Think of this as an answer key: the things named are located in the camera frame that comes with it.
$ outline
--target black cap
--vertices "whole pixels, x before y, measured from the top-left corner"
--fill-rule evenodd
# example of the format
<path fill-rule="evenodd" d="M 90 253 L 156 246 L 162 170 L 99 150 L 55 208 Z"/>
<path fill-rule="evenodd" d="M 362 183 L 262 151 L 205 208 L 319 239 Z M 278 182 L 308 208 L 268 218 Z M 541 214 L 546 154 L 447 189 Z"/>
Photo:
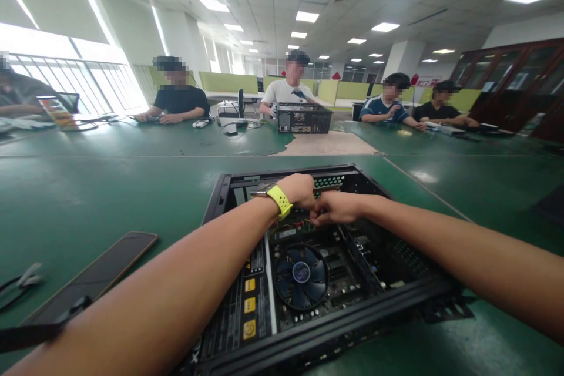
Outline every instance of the black cap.
<path fill-rule="evenodd" d="M 302 50 L 292 50 L 288 56 L 286 56 L 287 62 L 298 62 L 299 65 L 307 66 L 310 63 L 310 57 Z"/>
<path fill-rule="evenodd" d="M 437 83 L 434 90 L 437 92 L 447 92 L 449 94 L 455 94 L 460 91 L 460 87 L 451 80 L 444 80 Z"/>
<path fill-rule="evenodd" d="M 411 86 L 411 79 L 402 72 L 392 73 L 384 79 L 384 85 L 396 86 L 399 90 L 406 90 Z"/>
<path fill-rule="evenodd" d="M 153 66 L 164 72 L 186 70 L 184 63 L 175 56 L 157 56 L 153 58 Z"/>

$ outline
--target black strap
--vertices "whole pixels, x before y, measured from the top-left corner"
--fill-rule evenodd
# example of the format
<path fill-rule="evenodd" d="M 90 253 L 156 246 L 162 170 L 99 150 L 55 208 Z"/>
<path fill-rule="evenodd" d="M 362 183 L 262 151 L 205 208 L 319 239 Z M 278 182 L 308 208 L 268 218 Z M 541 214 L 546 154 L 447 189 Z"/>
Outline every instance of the black strap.
<path fill-rule="evenodd" d="M 0 354 L 10 351 L 24 350 L 35 345 L 55 339 L 66 324 L 81 311 L 92 304 L 88 296 L 82 297 L 67 312 L 60 316 L 55 323 L 20 326 L 17 328 L 0 330 Z"/>

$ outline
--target man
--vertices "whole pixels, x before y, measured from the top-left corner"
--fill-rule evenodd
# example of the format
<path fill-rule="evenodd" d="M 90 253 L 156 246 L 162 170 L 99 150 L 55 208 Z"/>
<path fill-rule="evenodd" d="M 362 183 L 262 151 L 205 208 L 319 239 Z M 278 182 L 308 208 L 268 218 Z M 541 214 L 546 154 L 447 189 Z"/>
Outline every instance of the man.
<path fill-rule="evenodd" d="M 419 122 L 450 123 L 456 126 L 478 127 L 480 124 L 470 117 L 464 117 L 448 104 L 449 99 L 460 88 L 451 80 L 444 80 L 433 87 L 432 100 L 415 108 L 413 117 Z"/>
<path fill-rule="evenodd" d="M 304 68 L 309 62 L 310 58 L 305 52 L 300 50 L 290 52 L 286 58 L 286 79 L 274 81 L 268 86 L 260 103 L 261 113 L 276 117 L 279 103 L 316 104 L 311 90 L 300 82 Z"/>
<path fill-rule="evenodd" d="M 333 191 L 315 200 L 310 175 L 294 174 L 277 185 L 277 195 L 285 196 L 283 204 L 310 210 L 313 225 L 370 220 L 432 258 L 484 301 L 564 345 L 563 257 L 378 195 Z M 195 345 L 281 210 L 272 197 L 256 197 L 206 223 L 131 274 L 71 320 L 57 339 L 40 345 L 4 375 L 169 374 Z"/>
<path fill-rule="evenodd" d="M 37 96 L 45 95 L 54 95 L 58 98 L 55 90 L 49 85 L 29 76 L 14 73 L 5 64 L 0 66 L 0 117 L 21 118 L 44 114 L 45 110 L 37 100 Z"/>
<path fill-rule="evenodd" d="M 207 103 L 206 93 L 187 84 L 188 72 L 179 58 L 158 56 L 154 58 L 153 66 L 164 72 L 170 85 L 161 87 L 153 106 L 145 113 L 135 115 L 136 121 L 147 122 L 149 117 L 156 118 L 165 110 L 167 114 L 160 118 L 164 125 L 209 116 L 210 105 Z"/>
<path fill-rule="evenodd" d="M 362 122 L 394 122 L 405 123 L 417 130 L 425 132 L 427 125 L 419 123 L 407 113 L 401 102 L 397 101 L 403 90 L 411 86 L 409 76 L 404 73 L 392 73 L 384 80 L 382 95 L 368 99 L 360 111 Z"/>

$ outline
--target green table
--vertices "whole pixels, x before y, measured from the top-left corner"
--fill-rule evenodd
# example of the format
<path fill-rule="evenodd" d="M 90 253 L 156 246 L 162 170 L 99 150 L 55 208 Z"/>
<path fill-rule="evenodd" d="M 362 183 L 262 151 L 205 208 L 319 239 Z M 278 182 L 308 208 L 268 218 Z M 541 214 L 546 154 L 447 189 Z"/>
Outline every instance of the green table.
<path fill-rule="evenodd" d="M 17 325 L 131 230 L 157 233 L 144 262 L 197 228 L 220 173 L 356 163 L 397 200 L 476 223 L 564 254 L 562 231 L 528 207 L 564 180 L 562 160 L 396 125 L 335 122 L 386 156 L 267 157 L 292 135 L 272 125 L 228 138 L 217 125 L 133 122 L 84 133 L 55 130 L 0 141 L 0 280 L 43 263 L 46 283 L 10 312 Z M 484 199 L 482 192 L 488 193 Z M 413 322 L 311 374 L 558 374 L 564 350 L 484 301 L 474 320 Z M 0 356 L 0 371 L 24 352 Z"/>

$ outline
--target blue fan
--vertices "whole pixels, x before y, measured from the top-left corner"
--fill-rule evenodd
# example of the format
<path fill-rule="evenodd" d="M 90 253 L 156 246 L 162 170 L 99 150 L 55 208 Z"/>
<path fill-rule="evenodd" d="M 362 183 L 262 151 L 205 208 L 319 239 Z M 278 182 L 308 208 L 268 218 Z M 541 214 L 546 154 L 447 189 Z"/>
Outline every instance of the blue fan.
<path fill-rule="evenodd" d="M 276 264 L 276 290 L 287 306 L 308 310 L 323 299 L 328 275 L 327 264 L 319 251 L 296 244 L 284 251 Z"/>

